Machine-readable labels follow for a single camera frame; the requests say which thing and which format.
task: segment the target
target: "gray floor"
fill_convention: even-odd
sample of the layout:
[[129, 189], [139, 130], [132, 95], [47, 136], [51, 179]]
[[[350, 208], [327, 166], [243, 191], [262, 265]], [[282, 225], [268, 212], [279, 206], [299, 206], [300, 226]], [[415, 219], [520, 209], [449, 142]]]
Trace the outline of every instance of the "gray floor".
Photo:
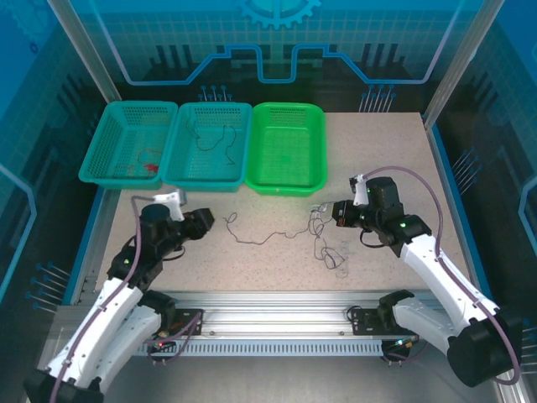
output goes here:
[[492, 382], [461, 384], [437, 351], [389, 368], [377, 358], [183, 358], [157, 367], [133, 358], [106, 403], [493, 403]]

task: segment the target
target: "green plastic basket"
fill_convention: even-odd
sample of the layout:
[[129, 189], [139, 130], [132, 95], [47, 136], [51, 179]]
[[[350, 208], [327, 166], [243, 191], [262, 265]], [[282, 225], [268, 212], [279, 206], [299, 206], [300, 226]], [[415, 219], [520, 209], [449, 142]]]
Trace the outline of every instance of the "green plastic basket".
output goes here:
[[325, 114], [307, 103], [253, 109], [246, 183], [262, 195], [309, 196], [328, 178]]
[[78, 177], [107, 189], [159, 189], [160, 160], [177, 115], [173, 102], [107, 105]]

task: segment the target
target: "basket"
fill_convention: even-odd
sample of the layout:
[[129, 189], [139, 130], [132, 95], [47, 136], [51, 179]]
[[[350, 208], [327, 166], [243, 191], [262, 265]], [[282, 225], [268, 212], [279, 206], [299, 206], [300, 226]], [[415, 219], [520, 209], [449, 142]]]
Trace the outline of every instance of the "basket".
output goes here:
[[160, 161], [176, 115], [173, 102], [109, 103], [78, 177], [107, 189], [159, 189]]
[[309, 196], [326, 183], [326, 123], [319, 107], [266, 102], [253, 109], [246, 183], [262, 195]]
[[186, 191], [238, 191], [246, 175], [252, 107], [193, 102], [179, 109], [163, 162], [163, 182]]

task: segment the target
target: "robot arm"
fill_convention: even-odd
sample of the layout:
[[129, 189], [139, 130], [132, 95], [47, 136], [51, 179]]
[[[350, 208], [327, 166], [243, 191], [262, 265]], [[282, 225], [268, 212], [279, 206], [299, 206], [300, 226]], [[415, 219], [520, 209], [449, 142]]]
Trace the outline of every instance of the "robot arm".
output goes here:
[[351, 178], [354, 201], [334, 204], [332, 217], [338, 227], [361, 228], [375, 232], [381, 244], [420, 275], [445, 308], [433, 311], [406, 290], [380, 300], [378, 315], [385, 327], [409, 329], [444, 353], [457, 377], [475, 386], [513, 367], [507, 349], [487, 317], [496, 318], [507, 334], [518, 360], [521, 354], [522, 322], [484, 296], [441, 251], [446, 268], [472, 293], [477, 302], [451, 278], [435, 254], [436, 239], [427, 225], [415, 215], [404, 213], [397, 186], [388, 177], [365, 181]]
[[[45, 370], [35, 370], [24, 388], [32, 403], [49, 403], [53, 386], [61, 374], [57, 403], [101, 403], [112, 380], [147, 339], [168, 332], [174, 325], [175, 302], [165, 294], [149, 290], [163, 269], [163, 258], [182, 250], [189, 239], [200, 239], [211, 229], [214, 218], [209, 209], [182, 213], [180, 193], [159, 195], [140, 216], [142, 243], [133, 276], [103, 309], [102, 303], [122, 284], [132, 268], [135, 246], [126, 244], [112, 260], [101, 293], [75, 335]], [[101, 312], [90, 326], [90, 317]], [[83, 334], [70, 362], [67, 354]]]

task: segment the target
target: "table surface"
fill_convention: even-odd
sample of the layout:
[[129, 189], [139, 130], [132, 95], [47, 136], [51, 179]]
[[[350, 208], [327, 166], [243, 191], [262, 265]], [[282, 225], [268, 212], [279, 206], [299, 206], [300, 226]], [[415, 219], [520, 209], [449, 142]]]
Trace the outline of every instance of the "table surface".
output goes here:
[[[327, 113], [328, 182], [310, 197], [260, 196], [242, 185], [237, 193], [188, 193], [184, 211], [209, 207], [215, 216], [211, 231], [185, 244], [185, 256], [164, 264], [154, 290], [164, 291], [290, 291], [396, 290], [427, 288], [414, 271], [390, 249], [368, 249], [358, 240], [357, 228], [325, 225], [322, 237], [346, 257], [337, 270], [315, 259], [315, 237], [302, 233], [294, 239], [276, 235], [262, 246], [236, 243], [224, 217], [237, 213], [231, 224], [241, 240], [262, 241], [274, 231], [291, 235], [307, 227], [310, 209], [322, 202], [352, 199], [349, 177], [385, 165], [401, 165], [422, 175], [441, 200], [444, 212], [442, 248], [468, 276], [461, 246], [435, 161], [418, 113]], [[427, 190], [412, 176], [386, 172], [399, 189], [405, 212], [418, 214], [435, 233], [438, 217]], [[152, 196], [172, 191], [122, 191], [104, 254], [97, 287], [106, 279], [112, 258], [134, 233], [130, 196]], [[329, 218], [331, 209], [323, 218]], [[377, 243], [373, 234], [366, 242]]]

